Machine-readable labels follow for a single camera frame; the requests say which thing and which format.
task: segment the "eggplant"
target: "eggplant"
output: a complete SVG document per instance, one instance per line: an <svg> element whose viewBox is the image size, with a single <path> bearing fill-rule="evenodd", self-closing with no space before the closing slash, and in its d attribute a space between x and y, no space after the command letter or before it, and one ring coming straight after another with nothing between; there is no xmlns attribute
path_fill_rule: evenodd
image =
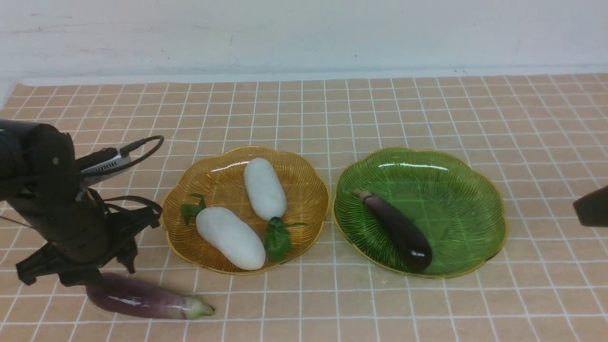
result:
<svg viewBox="0 0 608 342"><path fill-rule="evenodd" d="M139 318L197 319L213 316L215 309L202 300L179 295L160 286L102 273L103 285L86 286L86 296L102 310Z"/></svg>
<svg viewBox="0 0 608 342"><path fill-rule="evenodd" d="M370 191L353 191L361 203L376 217L382 230L405 265L414 272L424 271L433 261L426 236L399 209Z"/></svg>

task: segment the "plate rim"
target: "plate rim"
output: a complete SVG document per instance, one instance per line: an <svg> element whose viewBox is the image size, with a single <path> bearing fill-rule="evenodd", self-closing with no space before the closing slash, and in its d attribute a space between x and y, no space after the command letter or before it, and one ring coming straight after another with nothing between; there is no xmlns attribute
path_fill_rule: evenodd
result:
<svg viewBox="0 0 608 342"><path fill-rule="evenodd" d="M244 271L244 272L228 272L228 271L223 271L223 270L218 270L217 268L213 268L210 266L205 266L205 265L198 265L190 260L188 260L185 256L183 256L181 253L179 253L178 251L176 251L175 246L173 245L173 242L171 241L171 238L169 238L169 231L166 228L166 224L165 224L165 219L164 219L164 213L165 211L163 210L163 213L161 214L160 217L160 222L162 225L162 229L165 231L165 238L167 240L167 244L169 245L169 248L172 250L172 252L177 255L178 257L180 257L183 261L189 263L190 265L193 265L195 267L198 268L203 268L206 270L210 270L219 274L226 274L229 276L249 276L249 275L253 275L253 274L260 274L260 273L264 273L270 270L273 270L274 268L277 268L285 263L288 263L292 260L294 260L297 257L302 256L304 253L306 253L308 250L310 250L318 241L319 237L321 236L321 234L323 233L323 229L325 228L325 220L327 219L327 216L329 214L330 209L333 207L333 202L331 201L331 194L330 194L330 188L329 186L323 181L323 178L321 178L321 176L319 175L319 172L317 171L317 168L314 167L306 158L304 158L303 156L294 153L294 152L289 152L289 151L281 151L281 150L274 150L272 148L267 148L264 146L259 146L259 145L246 145L246 146L239 146L236 148L233 148L227 152L224 153L220 153L218 155L212 155L212 156L208 156L206 158L200 159L199 161L196 161L194 164L192 164L189 168L184 170L184 173L181 175L181 177L179 178L179 181L171 188L171 191L169 191L165 198L162 201L162 207L165 207L165 203L167 202L167 198L178 188L178 186L182 183L182 181L184 180L186 174L192 169L194 168L197 164L202 163L204 161L209 161L210 159L214 159L214 158L221 158L223 156L229 155L231 153L235 153L239 150L247 150L247 149L252 149L252 148L257 148L257 149L261 149L261 150L265 150L267 152L270 153L285 153L285 154L289 154L289 155L294 155L296 158L300 158L304 164L306 164L308 167L312 168L312 170L314 171L314 175L316 176L316 178L324 185L325 187L325 193L327 194L327 206L325 208L325 213L324 213L324 219L321 221L321 226L319 227L319 231L317 232L317 234L314 236L313 241L306 247L304 248L304 250L302 250L302 252L294 255L293 257L289 258L289 259L285 259L285 260L281 260L279 262L277 262L276 264L269 266L269 267L262 267L259 270L253 270L253 271Z"/></svg>
<svg viewBox="0 0 608 342"><path fill-rule="evenodd" d="M384 268L386 270L389 271L393 271L395 273L398 274L402 274L404 276L414 276L414 277L419 277L419 278L425 278L425 279L451 279L451 278L456 278L456 277L460 277L460 276L464 276L466 274L469 273L473 273L475 271L477 271L478 269L480 269L482 266L484 266L488 261L490 261L492 258L496 257L496 255L498 255L498 253L500 253L500 251L504 248L506 241L508 240L509 237L509 221L507 220L506 217L506 206L505 206L505 202L504 202L504 197L500 191L500 189L498 189L498 187L496 187L496 185L490 181L488 179L488 177L482 175L481 173L475 171L471 166L469 166L467 163L465 163L464 161L462 161L462 159L452 155L451 153L448 153L446 151L442 151L442 150L431 150L431 149L414 149L414 148L409 148L409 147L398 147L398 146L393 146L393 147L385 147L385 148L380 148L379 150L376 150L372 153L370 153L369 155L367 155L365 158L355 161L353 163L351 163L349 166L345 167L344 170L340 173L340 175L338 176L338 179L336 180L336 189L338 187L338 184L340 184L340 181L342 180L342 176L344 176L344 174L346 173L346 171L358 164L362 164L366 161L368 161L369 159L371 159L371 157L373 157L374 155L377 155L378 153L381 153L383 151L386 150L401 150L407 153L434 153L434 154L439 154L439 155L444 155L447 157L450 157L452 159L457 160L458 162L462 163L464 166L466 166L470 171L472 171L473 173L475 173L477 176L479 176L480 178L483 178L485 181L487 181L492 188L496 191L496 193L499 195L501 201L500 201L500 216L501 219L505 222L505 233L503 235L503 239L500 243L500 246L496 249L495 253L492 254L491 256L487 257L486 259L482 260L478 265L476 265L475 267L471 267L470 269L463 271L461 273L455 273L455 274L448 274L448 275L431 275L431 274L418 274L418 273L410 273L410 272L405 272L405 271L401 271L401 270L397 270L395 268L392 268L390 266L386 266L383 265L381 263L379 263L378 261L375 261L374 259L372 259L370 256L368 256L367 254L365 254L358 246L357 244L355 244L351 239L348 238L348 236L346 235L346 233L344 233L344 230L342 230L342 227L340 225L340 223L338 222L338 220L336 219L336 199L338 196L337 191L334 192L334 196L333 199L331 201L331 218L334 222L334 224L336 225L336 228L338 229L338 231L340 232L340 234L342 234L342 236L347 240L347 242L362 256L364 256L367 260L369 260L371 263L380 266L381 268Z"/></svg>

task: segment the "eggplant stem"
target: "eggplant stem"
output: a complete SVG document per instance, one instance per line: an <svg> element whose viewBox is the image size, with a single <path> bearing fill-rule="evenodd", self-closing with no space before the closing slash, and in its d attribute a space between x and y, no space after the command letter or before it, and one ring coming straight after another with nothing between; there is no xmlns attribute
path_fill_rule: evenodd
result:
<svg viewBox="0 0 608 342"><path fill-rule="evenodd" d="M367 190L361 190L361 189L353 190L353 194L357 195L357 197L359 197L359 200L362 202L365 202L366 198L374 196L373 193L371 193Z"/></svg>

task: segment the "light purple eggplant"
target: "light purple eggplant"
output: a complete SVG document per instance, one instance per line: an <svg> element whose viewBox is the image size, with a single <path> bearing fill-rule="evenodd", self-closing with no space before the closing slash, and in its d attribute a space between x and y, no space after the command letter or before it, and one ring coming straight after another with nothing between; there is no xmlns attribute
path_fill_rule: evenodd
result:
<svg viewBox="0 0 608 342"><path fill-rule="evenodd" d="M197 319L215 309L202 300L179 295L145 281L102 273L104 284L87 286L89 300L102 310L139 318Z"/></svg>

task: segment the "yellow plate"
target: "yellow plate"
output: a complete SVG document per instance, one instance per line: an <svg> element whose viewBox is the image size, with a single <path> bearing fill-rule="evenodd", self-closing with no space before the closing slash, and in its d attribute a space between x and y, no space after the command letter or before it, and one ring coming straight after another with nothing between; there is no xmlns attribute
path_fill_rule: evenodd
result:
<svg viewBox="0 0 608 342"><path fill-rule="evenodd" d="M264 240L267 222L255 215L245 191L243 172L254 158L266 158L275 168L287 197L285 223L305 222L307 226L288 228L292 249L283 260L266 260L260 270L237 268L196 230L194 219L186 226L180 212L182 203L197 203L190 194L201 194L207 206L223 206L234 212ZM223 155L198 161L185 171L178 185L163 203L162 224L171 249L185 261L212 271L245 275L268 271L299 257L317 241L330 208L330 192L314 167L295 153L263 147L239 147Z"/></svg>

